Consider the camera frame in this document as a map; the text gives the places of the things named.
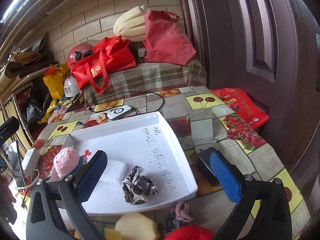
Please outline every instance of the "bag handle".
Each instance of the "bag handle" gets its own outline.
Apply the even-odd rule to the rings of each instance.
[[[171,14],[171,15],[173,15],[173,16],[176,16],[175,18],[171,18],[171,17],[170,17],[173,22],[177,22],[177,21],[180,20],[180,17],[179,17],[178,14],[172,13],[172,12],[168,12],[168,14]]]
[[[103,85],[102,85],[102,87],[100,89],[98,88],[97,84],[94,82],[94,80],[92,78],[92,75],[91,75],[91,72],[90,72],[90,68],[89,68],[89,63],[86,63],[84,65],[84,67],[85,67],[85,70],[87,72],[87,77],[89,79],[89,82],[92,85],[93,89],[98,94],[101,94],[106,90],[107,85],[109,83],[106,67],[105,67],[105,64],[104,64],[104,61],[103,61],[102,50],[100,51],[99,62],[100,62],[100,67],[101,67],[101,72],[102,72],[102,77],[103,77]]]

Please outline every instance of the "tile wall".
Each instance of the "tile wall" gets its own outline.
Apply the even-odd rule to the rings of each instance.
[[[19,45],[27,45],[49,31],[49,50],[62,64],[75,44],[113,37],[114,22],[127,10],[143,4],[177,13],[181,18],[177,25],[185,29],[180,0],[65,0],[47,13]]]

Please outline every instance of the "red bag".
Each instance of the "red bag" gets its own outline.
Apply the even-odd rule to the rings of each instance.
[[[218,98],[225,102],[253,129],[264,125],[269,116],[254,105],[248,95],[239,88],[223,88],[211,90]]]
[[[90,83],[97,93],[103,93],[108,85],[107,73],[135,67],[136,62],[128,49],[130,41],[121,36],[104,38],[93,47],[93,54],[71,64],[70,74],[76,79],[83,91],[84,85]],[[103,76],[103,85],[98,88],[94,78]]]
[[[196,54],[185,33],[175,24],[179,16],[166,11],[147,11],[146,24],[146,62],[163,62],[186,65]]]

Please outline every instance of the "gold logo on bag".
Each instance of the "gold logo on bag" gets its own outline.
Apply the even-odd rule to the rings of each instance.
[[[91,76],[93,78],[95,78],[98,74],[99,74],[99,71],[101,70],[101,67],[100,66],[96,66],[95,68],[92,68],[90,69],[91,71]]]

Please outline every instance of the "white helmet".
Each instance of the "white helmet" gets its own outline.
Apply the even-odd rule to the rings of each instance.
[[[66,98],[73,98],[81,92],[77,81],[74,77],[68,76],[64,82],[64,94]]]

